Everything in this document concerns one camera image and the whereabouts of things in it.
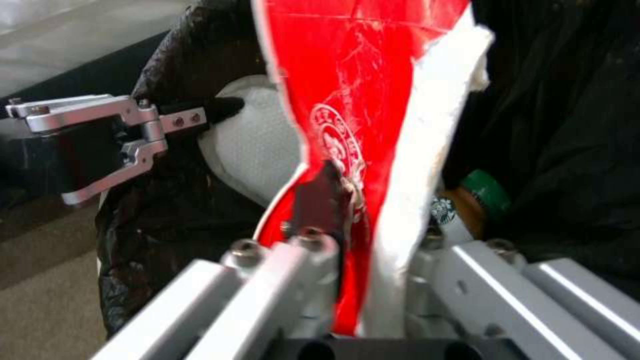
screw head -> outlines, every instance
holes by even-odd
[[[36,105],[29,108],[29,115],[45,115],[50,112],[46,105]]]
[[[149,99],[142,99],[138,101],[138,107],[141,109],[149,109],[151,107],[151,102],[149,102]]]
[[[442,248],[443,243],[444,237],[442,236],[440,228],[430,225],[427,228],[427,233],[424,235],[424,238],[420,243],[420,247],[425,250],[437,250]]]
[[[173,121],[173,126],[182,127],[184,125],[184,119],[179,117]]]
[[[241,239],[231,244],[231,255],[238,266],[251,267],[260,262],[260,250],[257,242]]]
[[[285,238],[291,237],[291,223],[287,221],[283,221],[280,223],[280,231],[285,236]]]
[[[496,255],[510,264],[514,262],[515,256],[518,254],[516,247],[508,240],[491,239],[486,242],[486,245],[489,249],[492,249]]]
[[[306,227],[298,236],[298,241],[300,242],[300,245],[305,249],[311,252],[316,252],[322,250],[323,248],[322,235],[322,231],[314,227]]]

bottle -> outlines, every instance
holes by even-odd
[[[509,195],[487,172],[474,170],[460,186],[434,196],[431,219],[446,245],[481,240],[487,222],[499,222],[511,206]]]

starbucks logo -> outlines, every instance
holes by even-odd
[[[363,188],[364,160],[358,140],[335,109],[316,104],[310,119],[316,127],[321,145],[344,177]]]
[[[456,217],[456,208],[451,200],[436,196],[431,202],[431,216],[440,225],[448,224]]]

bolt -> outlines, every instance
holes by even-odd
[[[444,237],[439,227],[429,225],[427,233],[424,235],[420,247],[425,250],[437,250],[442,248]]]
[[[516,247],[507,240],[491,239],[486,242],[486,245],[509,264],[514,262],[515,256],[518,254]]]
[[[302,247],[311,252],[320,251],[323,248],[322,234],[318,229],[306,227],[298,237],[298,241]]]
[[[280,223],[280,231],[284,235],[285,238],[291,237],[291,223],[283,221]]]
[[[175,127],[182,127],[183,125],[184,125],[184,120],[181,117],[173,121],[173,126]]]
[[[241,239],[231,244],[231,254],[238,266],[248,268],[260,261],[258,243],[251,239]]]
[[[45,115],[49,112],[49,107],[46,105],[36,105],[29,108],[29,115]]]
[[[167,151],[163,150],[154,154],[154,160],[162,159],[166,155]]]
[[[138,101],[138,107],[141,109],[149,109],[151,107],[151,103],[149,102],[149,99],[142,99]]]
[[[487,338],[497,338],[498,336],[502,336],[504,334],[505,334],[505,331],[502,330],[501,327],[499,327],[494,323],[490,323],[489,325],[486,326],[486,328],[484,328],[484,335]]]

trash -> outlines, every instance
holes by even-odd
[[[260,222],[282,240],[296,185],[331,159],[352,192],[334,331],[404,334],[406,269],[492,41],[469,2],[254,0],[268,72],[301,131],[303,164]]]
[[[640,300],[640,4],[474,1],[495,32],[444,170],[473,168],[513,205],[490,236],[529,261],[570,257]]]
[[[498,182],[476,169],[461,186],[438,192],[431,203],[431,221],[437,225],[448,246],[473,240],[485,240],[488,222],[499,222],[511,202]]]

